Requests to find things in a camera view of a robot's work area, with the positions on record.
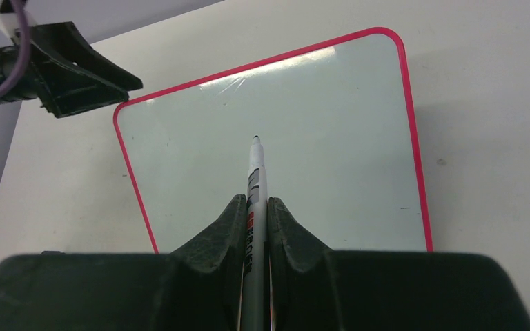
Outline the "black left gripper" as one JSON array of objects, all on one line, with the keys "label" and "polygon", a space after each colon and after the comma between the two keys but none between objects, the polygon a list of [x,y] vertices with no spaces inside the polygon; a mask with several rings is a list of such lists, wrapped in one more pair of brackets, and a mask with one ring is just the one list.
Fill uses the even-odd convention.
[{"label": "black left gripper", "polygon": [[[37,25],[30,29],[30,36],[30,60],[26,71],[0,97],[0,105],[38,99],[43,108],[60,119],[127,101],[127,91],[143,88],[140,78],[97,52],[73,22]],[[0,85],[13,71],[17,55],[16,46],[0,48]],[[43,95],[44,75],[51,81],[79,75],[119,89],[89,87]]]}]

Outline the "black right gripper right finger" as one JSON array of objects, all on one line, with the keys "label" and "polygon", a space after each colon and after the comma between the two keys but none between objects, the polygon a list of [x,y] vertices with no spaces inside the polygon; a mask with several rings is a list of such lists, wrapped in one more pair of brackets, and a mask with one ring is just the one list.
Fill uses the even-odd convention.
[{"label": "black right gripper right finger", "polygon": [[275,330],[530,330],[508,274],[479,254],[334,250],[268,202]]}]

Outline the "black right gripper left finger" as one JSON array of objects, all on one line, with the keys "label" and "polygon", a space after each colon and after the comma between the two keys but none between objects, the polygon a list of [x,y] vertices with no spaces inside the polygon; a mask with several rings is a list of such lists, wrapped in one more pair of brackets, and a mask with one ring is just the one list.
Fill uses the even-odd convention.
[{"label": "black right gripper left finger", "polygon": [[169,254],[25,254],[0,263],[0,330],[236,330],[246,197]]}]

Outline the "white whiteboard marker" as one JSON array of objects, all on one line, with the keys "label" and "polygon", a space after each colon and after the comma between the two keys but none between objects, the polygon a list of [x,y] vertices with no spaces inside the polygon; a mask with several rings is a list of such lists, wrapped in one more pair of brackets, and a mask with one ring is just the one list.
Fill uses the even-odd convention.
[{"label": "white whiteboard marker", "polygon": [[271,329],[270,258],[268,253],[268,192],[264,148],[258,136],[249,150],[247,178],[247,217],[241,330]]}]

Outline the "pink framed whiteboard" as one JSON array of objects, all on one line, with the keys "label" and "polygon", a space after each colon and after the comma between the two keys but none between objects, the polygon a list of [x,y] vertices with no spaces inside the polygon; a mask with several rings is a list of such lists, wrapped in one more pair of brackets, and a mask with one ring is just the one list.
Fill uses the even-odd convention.
[{"label": "pink framed whiteboard", "polygon": [[326,245],[433,249],[405,48],[388,28],[147,94],[113,123],[156,252],[246,193],[254,137],[269,195]]}]

